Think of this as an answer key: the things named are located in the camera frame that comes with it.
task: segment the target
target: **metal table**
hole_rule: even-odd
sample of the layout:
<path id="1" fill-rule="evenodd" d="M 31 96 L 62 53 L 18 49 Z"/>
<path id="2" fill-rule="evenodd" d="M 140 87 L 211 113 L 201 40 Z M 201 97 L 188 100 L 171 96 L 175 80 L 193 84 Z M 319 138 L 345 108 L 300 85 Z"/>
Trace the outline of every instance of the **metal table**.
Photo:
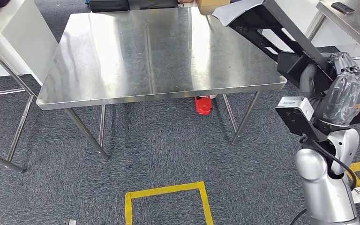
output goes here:
<path id="1" fill-rule="evenodd" d="M 312 40 L 319 28 L 321 27 L 325 18 L 329 18 L 360 45 L 360 0 L 340 1 L 355 10 L 355 12 L 348 15 L 342 14 L 341 12 L 331 7 L 333 3 L 338 1 L 339 0 L 319 1 L 317 9 L 320 11 L 321 16 L 317 20 L 317 23 L 308 39 Z M 360 57 L 354 57 L 353 60 L 360 60 Z"/>
<path id="2" fill-rule="evenodd" d="M 10 168 L 16 172 L 19 172 L 19 173 L 23 173 L 25 172 L 25 169 L 20 167 L 20 166 L 17 166 L 15 164 L 12 163 L 12 159 L 13 159 L 13 155 L 15 153 L 15 149 L 16 149 L 16 146 L 17 146 L 17 143 L 18 143 L 18 140 L 20 138 L 20 134 L 23 130 L 23 126 L 24 126 L 24 123 L 25 123 L 25 120 L 27 119 L 27 115 L 28 115 L 28 111 L 30 110 L 30 107 L 31 107 L 31 103 L 32 103 L 32 100 L 34 99 L 34 97 L 37 97 L 35 95 L 35 93 L 21 80 L 21 78 L 19 77 L 18 74 L 16 74 L 14 72 L 14 70 L 8 65 L 8 63 L 2 58 L 0 57 L 0 65 L 11 75 L 11 77 L 20 85 L 21 88 L 19 89 L 13 89 L 13 90 L 4 90 L 4 91 L 0 91 L 0 95 L 6 95 L 6 94 L 12 94 L 12 93 L 18 93 L 18 92 L 27 92 L 29 94 L 29 97 L 28 97 L 28 100 L 27 100 L 27 103 L 25 105 L 25 109 L 24 109 L 24 112 L 21 116 L 21 119 L 20 119 L 20 122 L 19 122 L 19 125 L 16 129 L 16 132 L 15 132 L 15 136 L 13 138 L 13 141 L 10 145 L 10 149 L 9 149 L 9 152 L 7 154 L 7 157 L 6 159 L 2 159 L 0 157 L 0 164 L 5 166 L 6 168 Z"/>
<path id="3" fill-rule="evenodd" d="M 264 90 L 286 79 L 273 60 L 198 8 L 70 16 L 37 98 L 43 110 L 64 109 L 95 149 L 102 149 L 105 105 L 223 94 L 237 142 Z M 237 127 L 227 93 L 255 91 Z M 99 141 L 73 107 L 102 105 Z"/>

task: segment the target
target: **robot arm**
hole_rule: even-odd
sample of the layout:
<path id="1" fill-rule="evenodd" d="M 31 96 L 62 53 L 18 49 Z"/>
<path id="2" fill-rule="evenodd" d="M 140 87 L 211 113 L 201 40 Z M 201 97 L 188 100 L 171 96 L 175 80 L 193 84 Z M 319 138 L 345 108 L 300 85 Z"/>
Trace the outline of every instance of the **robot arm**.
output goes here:
<path id="1" fill-rule="evenodd" d="M 348 126 L 360 123 L 360 69 L 347 53 L 319 53 L 274 0 L 242 0 L 213 15 L 276 61 L 278 72 L 300 89 L 300 97 L 283 97 L 276 111 L 291 133 L 303 136 L 295 162 L 311 224 L 359 225 L 345 171 L 351 172 L 359 143 Z M 293 52 L 277 48 L 263 29 Z"/>

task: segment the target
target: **black cable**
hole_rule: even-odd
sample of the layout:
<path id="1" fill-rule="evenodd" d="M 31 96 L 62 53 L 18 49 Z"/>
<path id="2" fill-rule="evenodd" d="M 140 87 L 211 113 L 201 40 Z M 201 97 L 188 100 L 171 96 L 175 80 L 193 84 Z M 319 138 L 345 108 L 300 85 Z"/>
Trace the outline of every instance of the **black cable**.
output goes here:
<path id="1" fill-rule="evenodd" d="M 294 225 L 296 223 L 297 219 L 301 217 L 305 212 L 307 212 L 307 209 L 303 209 L 301 212 L 297 214 L 297 216 L 292 220 L 291 225 Z"/>
<path id="2" fill-rule="evenodd" d="M 342 161 L 340 161 L 334 155 L 330 154 L 327 150 L 321 147 L 316 141 L 314 140 L 310 140 L 310 141 L 313 143 L 313 145 L 317 148 L 318 151 L 320 151 L 322 154 L 326 155 L 327 157 L 331 158 L 333 161 L 339 163 L 345 170 L 349 172 L 352 178 L 350 189 L 354 190 L 355 186 L 357 185 L 357 177 L 355 176 L 354 172 L 348 166 L 346 166 Z M 299 219 L 301 215 L 303 215 L 305 212 L 307 212 L 307 209 L 303 209 L 300 213 L 298 213 L 297 216 L 292 220 L 290 225 L 294 225 L 297 219 Z"/>
<path id="3" fill-rule="evenodd" d="M 339 159 L 337 159 L 334 155 L 330 154 L 327 150 L 325 150 L 323 147 L 321 147 L 316 141 L 311 140 L 311 142 L 313 143 L 313 145 L 315 147 L 318 148 L 318 150 L 323 153 L 324 155 L 326 155 L 327 157 L 333 159 L 333 161 L 339 163 L 345 170 L 347 170 L 349 172 L 349 174 L 351 175 L 351 185 L 350 185 L 350 189 L 354 190 L 355 186 L 357 185 L 357 177 L 355 176 L 354 172 L 348 167 L 346 166 L 342 161 L 340 161 Z"/>

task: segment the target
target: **cardboard box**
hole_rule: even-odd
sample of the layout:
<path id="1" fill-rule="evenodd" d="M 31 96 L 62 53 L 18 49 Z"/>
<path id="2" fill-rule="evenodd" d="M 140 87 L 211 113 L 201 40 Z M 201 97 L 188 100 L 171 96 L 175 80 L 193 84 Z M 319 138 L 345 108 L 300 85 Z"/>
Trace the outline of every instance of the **cardboard box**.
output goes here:
<path id="1" fill-rule="evenodd" d="M 217 7 L 230 4 L 230 0 L 196 0 L 202 15 L 211 15 Z"/>

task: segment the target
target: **floor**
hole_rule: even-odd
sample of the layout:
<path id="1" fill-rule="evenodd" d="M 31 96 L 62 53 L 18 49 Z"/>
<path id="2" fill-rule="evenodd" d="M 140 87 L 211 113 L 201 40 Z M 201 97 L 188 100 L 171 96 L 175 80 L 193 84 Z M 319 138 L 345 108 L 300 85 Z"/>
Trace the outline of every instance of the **floor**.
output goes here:
<path id="1" fill-rule="evenodd" d="M 87 12 L 82 0 L 35 0 L 57 40 L 70 14 Z M 37 89 L 29 76 L 23 80 Z M 0 90 L 17 88 L 8 77 Z M 104 161 L 62 110 L 33 105 L 18 144 L 16 174 L 0 166 L 0 225 L 122 225 L 126 192 L 204 181 L 216 225 L 289 224 L 304 206 L 293 162 L 299 137 L 274 110 L 287 84 L 264 92 L 236 146 L 223 98 L 208 116 L 195 113 L 192 98 L 110 105 L 106 110 Z M 228 96 L 239 122 L 252 93 Z M 25 93 L 0 96 L 0 156 L 9 149 Z M 100 107 L 76 112 L 94 136 Z M 353 126 L 360 134 L 360 125 Z M 354 159 L 360 161 L 360 148 Z M 357 204 L 360 217 L 360 204 Z M 205 224 L 198 191 L 132 200 L 133 224 Z M 304 215 L 297 224 L 309 224 Z"/>

